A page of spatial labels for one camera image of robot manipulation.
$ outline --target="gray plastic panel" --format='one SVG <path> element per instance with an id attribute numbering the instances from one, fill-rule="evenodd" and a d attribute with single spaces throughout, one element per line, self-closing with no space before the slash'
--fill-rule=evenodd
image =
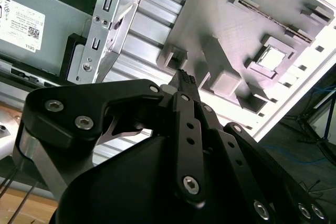
<path id="1" fill-rule="evenodd" d="M 255 12 L 245 12 L 231 0 L 187 0 L 184 8 L 172 29 L 157 64 L 165 71 L 165 59 L 169 55 L 170 45 L 175 45 L 188 52 L 188 64 L 185 70 L 196 75 L 197 80 L 205 78 L 204 71 L 200 74 L 200 67 L 206 68 L 206 60 L 202 54 L 200 41 L 207 36 L 218 38 L 232 67 L 237 70 L 245 82 L 236 90 L 236 95 L 249 97 L 250 90 L 247 83 L 262 84 L 267 87 L 272 80 L 246 69 L 245 62 L 254 59 L 262 48 L 261 39 L 269 34 L 292 47 L 300 55 L 306 45 L 295 39 L 285 36 L 285 29 L 264 16 Z M 302 10 L 307 6 L 323 6 L 317 0 L 250 0 L 256 3 L 258 9 L 285 25 L 294 25 L 311 37 L 315 37 L 324 25 L 315 25 L 307 22 L 302 16 Z M 238 104 L 236 96 L 227 97 L 227 100 Z"/>

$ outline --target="rectangular hole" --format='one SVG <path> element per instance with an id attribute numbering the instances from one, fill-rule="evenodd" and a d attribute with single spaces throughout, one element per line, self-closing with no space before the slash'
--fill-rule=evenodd
<path id="1" fill-rule="evenodd" d="M 302 71 L 305 71 L 305 70 L 307 69 L 307 67 L 304 66 L 304 65 L 300 65 L 300 66 L 299 66 L 299 69 L 301 69 Z"/>
<path id="2" fill-rule="evenodd" d="M 285 82 L 283 85 L 284 85 L 285 87 L 287 87 L 287 88 L 290 88 L 290 87 L 292 87 L 292 85 L 291 85 L 291 84 L 289 84 L 288 82 Z"/>
<path id="3" fill-rule="evenodd" d="M 92 49 L 98 50 L 100 44 L 100 39 L 94 38 L 92 42 Z"/>
<path id="4" fill-rule="evenodd" d="M 321 47 L 321 46 L 317 46 L 317 47 L 315 48 L 315 50 L 316 50 L 317 52 L 323 52 L 324 48 Z"/>
<path id="5" fill-rule="evenodd" d="M 288 59 L 292 58 L 294 55 L 294 52 L 292 52 L 289 56 L 288 56 Z"/>
<path id="6" fill-rule="evenodd" d="M 176 51 L 176 52 L 171 52 L 173 54 L 173 57 L 169 61 L 167 67 L 177 70 L 183 67 L 185 64 L 185 61 L 187 60 L 187 55 L 186 52 L 182 51 Z"/>
<path id="7" fill-rule="evenodd" d="M 112 0 L 105 0 L 104 5 L 103 5 L 103 10 L 105 10 L 106 12 L 109 12 L 111 5 L 112 5 Z"/>
<path id="8" fill-rule="evenodd" d="M 323 14 L 319 13 L 319 12 L 315 12 L 313 11 L 317 16 L 319 16 L 320 18 L 322 18 L 324 21 L 329 22 L 330 18 L 325 17 Z"/>

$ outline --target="metal slot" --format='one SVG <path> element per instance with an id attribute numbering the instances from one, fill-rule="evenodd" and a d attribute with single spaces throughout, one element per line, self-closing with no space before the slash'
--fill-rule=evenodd
<path id="1" fill-rule="evenodd" d="M 26 77 L 25 73 L 20 72 L 20 71 L 17 71 L 17 70 L 15 70 L 15 69 L 11 69 L 11 70 L 10 70 L 10 73 L 12 73 L 12 74 L 14 74 L 14 75 L 16 75 L 16 76 L 19 76 L 19 77 L 21 77 L 21 78 L 25 78 L 25 77 Z"/>
<path id="2" fill-rule="evenodd" d="M 104 5 L 103 5 L 103 10 L 105 10 L 106 12 L 109 12 L 111 5 L 112 5 L 112 0 L 105 0 Z"/>
<path id="3" fill-rule="evenodd" d="M 92 49 L 98 50 L 100 44 L 100 39 L 94 38 L 92 42 Z"/>
<path id="4" fill-rule="evenodd" d="M 280 27 L 284 28 L 286 31 L 291 32 L 292 34 L 298 36 L 299 38 L 303 39 L 304 41 L 306 41 L 307 43 L 311 44 L 312 43 L 312 39 L 311 38 L 307 38 L 305 35 L 298 33 L 297 31 L 293 30 L 292 28 L 290 28 L 289 26 L 284 25 L 283 23 L 277 21 L 276 19 L 274 19 L 273 17 L 263 13 L 262 11 L 260 11 L 259 9 L 255 8 L 253 5 L 249 4 L 248 2 L 246 2 L 245 0 L 239 0 L 238 1 L 240 4 L 244 5 L 245 7 L 247 7 L 248 9 L 252 10 L 253 12 L 256 12 L 258 14 L 260 14 L 261 16 L 264 16 L 265 18 L 269 19 L 270 21 L 274 22 L 275 24 L 279 25 Z"/>

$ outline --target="black plastic part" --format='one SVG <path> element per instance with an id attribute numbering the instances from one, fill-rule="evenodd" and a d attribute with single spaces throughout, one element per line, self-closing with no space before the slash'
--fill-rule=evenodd
<path id="1" fill-rule="evenodd" d="M 39 140 L 69 153 L 80 148 L 84 155 L 92 151 L 103 133 L 104 116 L 113 106 L 123 105 L 120 113 L 124 114 L 135 110 L 139 102 L 162 99 L 163 92 L 155 93 L 150 86 L 156 87 L 151 81 L 137 80 L 34 90 L 27 96 L 22 120 L 28 132 Z M 58 113 L 46 110 L 48 100 L 62 102 L 65 109 Z M 75 119 L 80 115 L 93 120 L 90 131 L 76 127 Z"/>
<path id="2" fill-rule="evenodd" d="M 190 76 L 184 70 L 179 69 L 169 82 L 169 85 L 176 87 L 179 91 L 189 96 L 190 99 L 201 102 L 195 77 Z"/>
<path id="3" fill-rule="evenodd" d="M 284 223 L 329 223 L 326 212 L 314 199 L 261 147 L 240 127 L 237 132 L 236 123 L 228 123 L 224 131 L 231 134 L 244 153 L 244 156 L 262 188 L 268 202 L 272 202 L 277 215 L 282 216 Z M 307 219 L 299 210 L 299 204 L 305 206 L 311 215 Z M 314 204 L 325 216 L 320 219 L 311 209 Z"/>
<path id="4" fill-rule="evenodd" d="M 64 58 L 61 66 L 61 71 L 59 73 L 60 80 L 67 81 L 75 48 L 77 45 L 85 45 L 86 41 L 87 41 L 86 38 L 81 37 L 77 34 L 71 34 L 68 37 L 67 45 L 65 47 L 64 52 Z"/>
<path id="5" fill-rule="evenodd" d="M 153 130 L 152 137 L 75 178 L 54 223 L 329 223 L 321 206 L 241 126 L 221 126 L 215 111 L 199 102 L 194 82 L 179 70 L 170 83 L 179 90 L 174 95 L 148 80 L 38 89 L 28 95 L 13 156 L 37 179 L 33 162 L 19 152 L 24 127 L 47 147 L 59 172 L 68 172 L 64 164 L 91 157 L 102 134 L 114 139 Z M 61 101 L 64 109 L 46 110 L 47 100 Z M 79 115 L 90 117 L 93 128 L 78 129 Z M 15 159 L 20 155 L 23 161 Z M 189 193 L 185 176 L 197 181 L 198 192 Z M 257 213 L 256 201 L 267 220 Z"/>

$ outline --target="cable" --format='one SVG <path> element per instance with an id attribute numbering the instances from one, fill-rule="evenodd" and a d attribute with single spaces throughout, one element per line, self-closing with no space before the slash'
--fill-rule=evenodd
<path id="1" fill-rule="evenodd" d="M 313 189 L 313 187 L 316 186 L 320 182 L 321 182 L 320 179 L 316 180 L 316 182 L 308 189 L 308 193 L 310 193 L 310 190 Z"/>
<path id="2" fill-rule="evenodd" d="M 281 153 L 283 153 L 285 156 L 287 156 L 292 162 L 294 163 L 297 163 L 297 164 L 300 164 L 300 165 L 316 165 L 316 164 L 319 164 L 321 162 L 325 162 L 327 159 L 324 157 L 324 158 L 321 158 L 321 159 L 318 159 L 318 160 L 315 160 L 315 161 L 310 161 L 310 162 L 303 162 L 303 161 L 299 161 L 297 160 L 292 154 L 290 154 L 286 149 L 284 148 L 281 148 L 281 147 L 275 147 L 275 146 L 271 146 L 271 145 L 264 145 L 264 144 L 261 144 L 261 146 L 265 149 L 270 149 L 270 150 L 276 150 L 276 151 L 279 151 Z"/>

